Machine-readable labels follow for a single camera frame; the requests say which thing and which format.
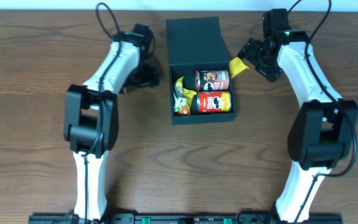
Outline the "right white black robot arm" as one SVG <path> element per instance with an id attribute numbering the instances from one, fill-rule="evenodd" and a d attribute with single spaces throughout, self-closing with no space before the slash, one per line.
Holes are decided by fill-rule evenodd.
<path id="1" fill-rule="evenodd" d="M 304 31 L 250 38 L 237 56 L 270 82 L 284 73 L 293 88 L 300 109 L 287 138 L 291 169 L 274 205 L 275 221 L 311 223 L 309 209 L 323 180 L 346 174 L 355 163 L 358 106 L 328 82 Z"/>

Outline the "yellow peanut butter sandwich packet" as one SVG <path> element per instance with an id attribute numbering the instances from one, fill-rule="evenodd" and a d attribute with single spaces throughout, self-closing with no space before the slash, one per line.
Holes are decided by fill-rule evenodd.
<path id="1" fill-rule="evenodd" d="M 174 113 L 180 116 L 189 116 L 191 114 L 191 104 L 194 96 L 197 92 L 193 90 L 188 90 L 186 88 L 183 89 L 175 89 L 174 90 Z"/>

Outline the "small yellow snack packet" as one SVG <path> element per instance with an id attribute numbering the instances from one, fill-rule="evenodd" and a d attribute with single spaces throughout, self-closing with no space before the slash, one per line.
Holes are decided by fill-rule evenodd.
<path id="1" fill-rule="evenodd" d="M 231 78 L 234 78 L 244 70 L 248 70 L 249 67 L 239 57 L 233 58 L 229 62 Z"/>

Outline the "dark brown Pringles can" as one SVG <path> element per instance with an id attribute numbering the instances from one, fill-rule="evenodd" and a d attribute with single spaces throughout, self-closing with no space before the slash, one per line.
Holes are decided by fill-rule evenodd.
<path id="1" fill-rule="evenodd" d="M 197 70 L 195 85 L 197 91 L 226 91 L 230 76 L 227 70 Z"/>

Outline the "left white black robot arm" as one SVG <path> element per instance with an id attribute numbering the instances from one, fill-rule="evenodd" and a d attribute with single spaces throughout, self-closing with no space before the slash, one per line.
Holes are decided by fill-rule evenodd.
<path id="1" fill-rule="evenodd" d="M 78 223 L 99 223 L 107 208 L 106 163 L 119 131 L 117 96 L 125 88 L 159 84 L 156 69 L 145 64 L 155 37 L 149 27 L 114 35 L 109 52 L 95 74 L 66 94 L 64 138 L 70 144 L 77 170 Z"/>

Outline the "red Pringles can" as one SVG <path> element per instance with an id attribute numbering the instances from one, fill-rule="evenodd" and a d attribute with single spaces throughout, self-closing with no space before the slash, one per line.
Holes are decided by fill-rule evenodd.
<path id="1" fill-rule="evenodd" d="M 231 94 L 228 91 L 204 91 L 197 94 L 200 113 L 226 113 L 231 110 Z"/>

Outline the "black gift box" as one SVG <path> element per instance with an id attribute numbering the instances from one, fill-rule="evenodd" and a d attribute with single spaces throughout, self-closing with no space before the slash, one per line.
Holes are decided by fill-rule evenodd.
<path id="1" fill-rule="evenodd" d="M 169 86 L 172 124 L 200 124 L 234 121 L 236 101 L 232 81 L 231 110 L 223 113 L 200 113 L 197 97 L 193 98 L 191 115 L 180 116 L 174 112 L 174 84 L 181 78 L 186 89 L 196 91 L 196 71 L 229 70 L 229 51 L 221 35 L 219 17 L 199 17 L 166 20 Z"/>

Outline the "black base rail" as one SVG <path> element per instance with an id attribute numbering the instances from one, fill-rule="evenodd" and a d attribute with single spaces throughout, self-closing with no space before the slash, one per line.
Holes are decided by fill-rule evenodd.
<path id="1" fill-rule="evenodd" d="M 72 224 L 87 221 L 74 215 L 31 215 L 28 224 Z M 89 223 L 104 224 L 279 224 L 281 221 L 269 214 L 242 213 L 235 215 L 134 215 L 131 213 L 115 213 L 102 220 Z"/>

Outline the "green white snack packet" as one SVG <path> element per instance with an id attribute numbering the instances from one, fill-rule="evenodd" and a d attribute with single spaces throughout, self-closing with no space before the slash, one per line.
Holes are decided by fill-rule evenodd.
<path id="1" fill-rule="evenodd" d="M 186 99 L 183 91 L 183 77 L 181 77 L 174 84 L 173 95 L 175 104 L 173 108 L 176 114 L 189 115 L 188 100 Z"/>

